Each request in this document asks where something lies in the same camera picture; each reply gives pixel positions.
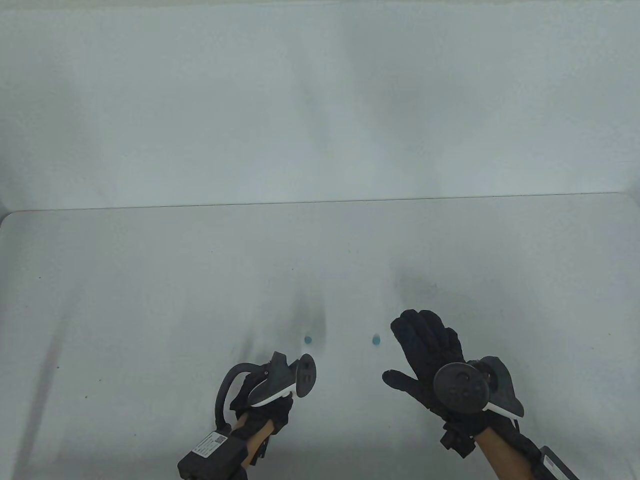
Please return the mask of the person's left hand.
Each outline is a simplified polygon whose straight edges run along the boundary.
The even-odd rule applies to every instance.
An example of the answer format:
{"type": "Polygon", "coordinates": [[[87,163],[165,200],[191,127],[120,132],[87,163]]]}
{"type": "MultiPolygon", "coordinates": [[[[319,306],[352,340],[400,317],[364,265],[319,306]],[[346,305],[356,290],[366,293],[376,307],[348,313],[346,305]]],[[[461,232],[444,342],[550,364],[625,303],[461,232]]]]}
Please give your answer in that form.
{"type": "Polygon", "coordinates": [[[266,375],[264,371],[248,374],[244,378],[238,394],[231,400],[230,410],[234,412],[237,420],[245,418],[242,426],[233,429],[233,432],[231,432],[232,436],[247,441],[258,434],[268,422],[272,422],[272,434],[276,435],[288,424],[290,420],[290,410],[294,403],[292,393],[285,397],[276,398],[272,402],[260,407],[252,407],[249,405],[249,393],[254,387],[265,380],[266,375]]]}

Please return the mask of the person's right hand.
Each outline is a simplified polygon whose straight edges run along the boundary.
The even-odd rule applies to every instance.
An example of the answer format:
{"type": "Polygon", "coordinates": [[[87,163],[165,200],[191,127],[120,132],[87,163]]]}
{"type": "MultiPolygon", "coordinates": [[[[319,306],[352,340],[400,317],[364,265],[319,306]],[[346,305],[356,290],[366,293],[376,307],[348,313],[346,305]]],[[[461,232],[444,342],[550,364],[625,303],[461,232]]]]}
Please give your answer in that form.
{"type": "Polygon", "coordinates": [[[382,381],[392,389],[407,393],[466,437],[475,438],[487,430],[490,423],[486,411],[455,413],[435,395],[434,379],[438,371],[448,364],[465,362],[457,332],[445,327],[441,318],[430,310],[405,310],[391,322],[390,328],[416,378],[391,369],[382,373],[382,381]]]}

